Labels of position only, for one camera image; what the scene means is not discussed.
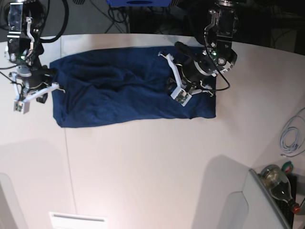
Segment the floor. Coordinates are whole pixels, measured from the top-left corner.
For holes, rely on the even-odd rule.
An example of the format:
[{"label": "floor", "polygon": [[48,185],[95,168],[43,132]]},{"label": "floor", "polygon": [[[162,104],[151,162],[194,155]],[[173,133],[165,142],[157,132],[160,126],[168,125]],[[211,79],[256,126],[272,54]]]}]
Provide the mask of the floor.
[{"label": "floor", "polygon": [[[46,5],[48,2],[48,0],[40,1],[44,5]],[[10,2],[10,0],[2,0],[2,6],[8,2]],[[106,0],[85,0],[85,3],[83,5],[76,5],[72,2],[72,0],[68,0],[68,4],[70,9],[70,19],[68,22],[67,29],[64,33],[65,35],[105,33],[112,23],[109,18],[107,18],[108,5],[106,3]],[[106,16],[99,12],[94,5],[103,13],[105,13]],[[61,25],[63,22],[63,14],[64,10],[62,6],[62,1],[52,0],[49,18],[46,23],[43,36],[52,36],[58,33],[58,31],[61,29]],[[0,15],[0,23],[4,24],[3,15]],[[121,30],[126,31],[124,26],[118,26],[120,26]],[[279,37],[279,35],[282,34],[283,31],[287,30],[272,30],[274,39]],[[120,33],[120,31],[116,27],[112,26],[109,29],[108,33]],[[7,32],[4,30],[0,30],[0,42],[6,41],[6,36]],[[276,40],[275,48],[283,51],[294,52],[295,40],[296,31],[288,32],[286,35],[280,36],[279,39]]]},{"label": "floor", "polygon": [[[44,5],[48,0],[40,0]],[[0,3],[5,5],[10,0],[2,0]],[[95,4],[100,10],[107,14],[108,5],[105,0],[86,0],[83,5],[76,5],[72,0],[68,0],[69,4],[69,22],[65,35],[69,34],[98,34],[105,33],[111,25],[111,21],[102,15],[94,6]],[[3,24],[3,15],[1,15],[1,24]],[[61,29],[64,17],[64,9],[61,0],[51,0],[50,13],[46,23],[43,36],[56,35]],[[114,26],[108,33],[120,33]],[[7,32],[0,30],[0,42],[6,41]]]}]

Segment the blue object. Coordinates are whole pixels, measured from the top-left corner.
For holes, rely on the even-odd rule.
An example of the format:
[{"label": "blue object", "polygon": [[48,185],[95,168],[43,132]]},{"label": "blue object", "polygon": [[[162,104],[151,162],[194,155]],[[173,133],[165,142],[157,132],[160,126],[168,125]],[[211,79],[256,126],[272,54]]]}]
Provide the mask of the blue object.
[{"label": "blue object", "polygon": [[[175,47],[150,47],[94,50],[52,62],[51,68],[58,70],[54,81],[66,90],[52,92],[58,125],[93,127],[139,119],[214,118],[215,96],[196,94],[183,107],[168,95],[172,70],[159,52],[185,58]],[[215,78],[210,80],[215,88]]]},{"label": "blue object", "polygon": [[119,6],[162,6],[167,7],[172,0],[107,0],[113,7]]}]

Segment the blue towel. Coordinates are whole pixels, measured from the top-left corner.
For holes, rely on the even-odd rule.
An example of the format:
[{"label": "blue towel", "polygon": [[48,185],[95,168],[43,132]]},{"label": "blue towel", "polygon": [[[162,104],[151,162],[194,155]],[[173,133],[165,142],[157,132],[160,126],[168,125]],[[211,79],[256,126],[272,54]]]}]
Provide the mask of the blue towel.
[{"label": "blue towel", "polygon": [[[54,81],[53,116],[61,127],[93,127],[139,119],[214,118],[216,98],[194,95],[183,107],[167,91],[172,70],[159,52],[185,56],[175,47],[120,48],[83,52],[50,64]],[[216,80],[209,84],[214,88]]]}]

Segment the black cable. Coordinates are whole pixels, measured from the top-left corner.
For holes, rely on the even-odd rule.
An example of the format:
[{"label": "black cable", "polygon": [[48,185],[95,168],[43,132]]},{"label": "black cable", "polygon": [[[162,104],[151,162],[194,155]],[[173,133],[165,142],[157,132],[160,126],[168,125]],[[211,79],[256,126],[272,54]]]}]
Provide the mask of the black cable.
[{"label": "black cable", "polygon": [[272,4],[275,4],[276,0],[254,0],[254,2],[258,5],[268,7]]},{"label": "black cable", "polygon": [[225,91],[225,90],[228,90],[230,87],[231,87],[231,85],[230,85],[230,83],[229,83],[229,81],[224,77],[224,75],[220,72],[220,70],[218,69],[218,67],[216,66],[216,64],[214,63],[214,61],[213,61],[213,59],[210,57],[210,53],[209,53],[209,51],[208,51],[208,49],[207,49],[207,47],[206,47],[206,43],[205,43],[205,39],[203,39],[203,42],[204,42],[204,49],[205,49],[205,51],[206,51],[206,55],[209,57],[209,59],[212,61],[212,63],[213,63],[213,65],[214,65],[214,67],[216,68],[216,70],[218,71],[218,73],[220,74],[220,76],[223,78],[223,80],[227,83],[227,87],[225,87],[225,88],[221,88],[221,89],[214,89],[214,90],[210,90],[211,92],[220,92],[220,91]]},{"label": "black cable", "polygon": [[171,26],[171,27],[168,27],[166,29],[158,30],[158,33],[164,34],[163,32],[169,31],[168,33],[170,34],[171,30],[179,30],[179,29],[181,29],[181,28],[178,27],[178,26],[177,27]]},{"label": "black cable", "polygon": [[51,38],[51,39],[41,39],[40,38],[41,43],[52,43],[52,42],[55,42],[65,32],[65,30],[67,28],[67,25],[68,25],[68,20],[69,20],[69,5],[67,3],[67,0],[62,0],[62,3],[63,3],[64,10],[65,10],[65,16],[64,16],[64,19],[63,19],[63,24],[62,24],[61,30],[59,31],[59,33],[54,38]]},{"label": "black cable", "polygon": [[152,13],[154,13],[153,7],[152,6],[148,6],[147,7]]},{"label": "black cable", "polygon": [[192,22],[192,18],[191,18],[191,16],[190,16],[191,7],[189,8],[188,14],[187,14],[188,19],[189,19],[189,24],[190,24],[190,30],[191,30],[191,32],[193,33],[193,35],[195,36],[195,39],[198,41],[198,43],[200,43],[200,44],[202,44],[202,45],[204,46],[204,49],[205,49],[205,51],[206,51],[206,55],[209,57],[209,59],[211,60],[211,62],[212,62],[213,65],[214,65],[214,67],[216,68],[217,72],[220,74],[220,76],[223,78],[223,80],[224,80],[224,81],[227,83],[227,85],[228,85],[227,87],[221,88],[221,89],[205,89],[205,90],[206,90],[206,91],[210,91],[210,92],[219,92],[219,91],[228,90],[228,89],[231,87],[231,85],[230,85],[229,81],[224,77],[224,75],[220,72],[220,70],[218,69],[218,67],[217,67],[216,64],[214,63],[213,59],[210,57],[210,52],[209,52],[208,49],[207,49],[207,46],[206,46],[207,44],[205,43],[204,37],[203,37],[203,39],[200,39],[200,38],[199,38],[199,34],[197,34],[197,33],[195,32],[194,25],[193,25],[193,22]]},{"label": "black cable", "polygon": [[171,7],[168,6],[167,8],[165,8],[165,12],[168,16],[171,16]]},{"label": "black cable", "polygon": [[13,81],[13,80],[10,79],[8,76],[6,76],[3,72],[0,72],[0,74],[3,75],[5,78],[7,78],[7,79],[10,81],[11,84],[16,84],[16,85],[21,86],[21,90],[24,89],[24,86],[23,86],[22,84],[20,84],[20,83],[18,83],[18,82],[16,82],[16,81]]},{"label": "black cable", "polygon": [[[101,9],[98,8],[97,5],[95,5],[92,0],[89,0],[89,2],[98,12],[100,12],[102,15],[104,15],[104,17],[106,17],[108,20],[110,20],[112,22],[112,19],[106,13],[101,11]],[[114,26],[120,31],[120,33],[123,33],[122,29],[116,23],[114,23]]]},{"label": "black cable", "polygon": [[285,34],[287,34],[287,33],[290,33],[290,32],[292,32],[292,31],[295,31],[295,30],[288,30],[288,31],[286,31],[286,32],[283,32],[282,34],[280,34],[280,35],[278,35],[277,36],[277,38],[274,40],[274,44],[273,44],[273,47],[274,47],[274,49],[276,48],[276,42],[278,41],[278,39],[280,39],[281,37],[283,37]]},{"label": "black cable", "polygon": [[275,37],[273,36],[272,31],[270,31],[270,36],[271,36],[271,39],[273,42],[273,48],[275,49]]},{"label": "black cable", "polygon": [[[271,13],[271,18],[273,18],[273,17],[274,17],[274,14],[275,14],[275,10],[274,10],[273,6],[270,7],[270,13]],[[272,29],[270,29],[270,37],[271,37],[272,42],[273,42],[273,45],[274,45],[274,43],[275,43],[275,38],[274,38],[274,36],[273,36],[273,34],[272,34]]]},{"label": "black cable", "polygon": [[163,24],[165,8],[162,8],[162,12],[158,12],[158,13],[157,12],[153,13],[153,12],[150,12],[150,14],[152,14],[152,16],[149,17],[148,20],[140,23],[140,25],[137,26],[136,31],[138,33],[142,32],[142,28],[146,29],[146,28],[151,28],[155,25],[162,25]]},{"label": "black cable", "polygon": [[17,67],[17,66],[19,66],[19,65],[22,65],[22,64],[23,64],[23,63],[18,63],[18,64],[15,64],[15,65],[11,66],[11,67],[0,68],[0,70],[12,69],[12,68],[15,68],[15,67]]},{"label": "black cable", "polygon": [[160,20],[160,25],[159,25],[159,29],[157,30],[157,34],[161,33],[163,34],[163,31],[168,31],[168,33],[170,34],[170,31],[174,28],[174,26],[172,26],[171,28],[168,28],[167,30],[162,29],[161,27],[162,25],[165,24],[165,22],[168,22],[168,17],[170,16],[169,14],[166,14],[166,18],[164,17],[164,14],[167,13],[166,8],[162,8],[162,12],[161,13],[161,20]]},{"label": "black cable", "polygon": [[126,33],[130,33],[129,32],[129,25],[127,22],[127,11],[125,7],[111,7],[110,5],[108,6],[108,16],[112,19],[112,22],[116,22],[116,23],[123,23],[125,25],[125,29],[126,29]]},{"label": "black cable", "polygon": [[[6,7],[8,4],[9,4],[9,2],[6,3],[4,6],[1,6],[1,8],[0,8],[0,18],[2,17],[2,10],[5,10],[5,7]],[[8,26],[7,24],[0,25],[0,29],[2,29],[2,30],[4,30],[4,31],[8,31],[9,29],[5,28],[5,27],[7,27],[7,26]]]},{"label": "black cable", "polygon": [[108,33],[109,30],[113,27],[113,25],[114,25],[114,22],[111,23],[111,25],[108,27],[108,29],[106,29],[106,31],[104,33]]},{"label": "black cable", "polygon": [[189,46],[183,44],[182,42],[176,42],[175,47],[178,52],[190,56],[196,62],[200,62],[200,58],[192,51]]},{"label": "black cable", "polygon": [[50,11],[50,1],[51,1],[51,0],[48,0],[47,13],[46,13],[46,15],[45,15],[44,22],[43,22],[43,24],[42,24],[42,26],[41,26],[41,30],[40,30],[39,36],[38,36],[38,38],[37,38],[36,45],[35,45],[35,47],[34,47],[34,49],[33,49],[33,52],[32,52],[29,56],[27,56],[23,62],[18,63],[18,64],[15,64],[15,65],[10,66],[10,67],[0,68],[0,70],[7,70],[7,69],[12,69],[12,68],[15,68],[15,67],[17,67],[17,66],[20,66],[20,65],[26,63],[26,61],[35,53],[35,51],[37,50],[37,47],[38,47],[38,45],[39,45],[39,42],[40,42],[40,39],[41,39],[41,35],[42,35],[43,29],[44,29],[44,27],[45,27],[45,24],[46,24],[48,15],[49,15],[49,11]]}]

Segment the white table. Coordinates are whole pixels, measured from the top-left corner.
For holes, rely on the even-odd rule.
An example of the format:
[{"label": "white table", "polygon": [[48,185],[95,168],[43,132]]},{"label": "white table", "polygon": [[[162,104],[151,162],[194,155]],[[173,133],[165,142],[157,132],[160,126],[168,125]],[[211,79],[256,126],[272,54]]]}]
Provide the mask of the white table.
[{"label": "white table", "polygon": [[[92,49],[163,46],[176,41],[197,45],[189,37],[103,34],[63,36],[60,49],[64,57]],[[58,46],[53,47],[53,52],[59,51]],[[61,152],[56,154],[61,156],[61,162],[52,163],[61,166],[62,176],[52,179],[45,195],[64,190],[57,198],[66,201],[46,201],[46,196],[27,187],[39,197],[43,210],[27,206],[33,196],[26,198],[23,194],[23,176],[16,168],[24,161],[32,167],[32,162],[18,155],[18,164],[11,156],[11,166],[0,167],[0,172],[8,173],[14,181],[29,228],[50,228],[45,218],[35,222],[34,215],[59,211],[106,216],[110,229],[215,229],[227,195],[243,187],[248,167],[284,161],[277,146],[279,132],[287,119],[305,106],[304,56],[242,43],[234,43],[233,49],[238,61],[226,74],[232,88],[217,94],[215,119],[141,120],[66,129],[68,154],[64,130],[51,118],[51,99],[45,105],[32,103],[30,113],[22,116],[11,111],[13,92],[2,93],[2,104],[6,106],[1,115],[9,125],[0,132],[6,139],[1,144],[47,139]],[[48,55],[45,63],[59,58],[49,52]],[[0,80],[5,92],[12,91]],[[219,78],[217,86],[225,86],[225,82]],[[28,132],[34,134],[16,131],[20,124],[31,128]],[[50,131],[43,131],[46,135],[41,136],[40,130],[45,128]],[[47,156],[54,155],[44,150]],[[39,164],[44,158],[35,160]],[[305,155],[293,163],[304,168]],[[41,176],[46,173],[43,166],[36,171]],[[302,219],[296,219],[295,228],[301,224],[298,220]]]}]

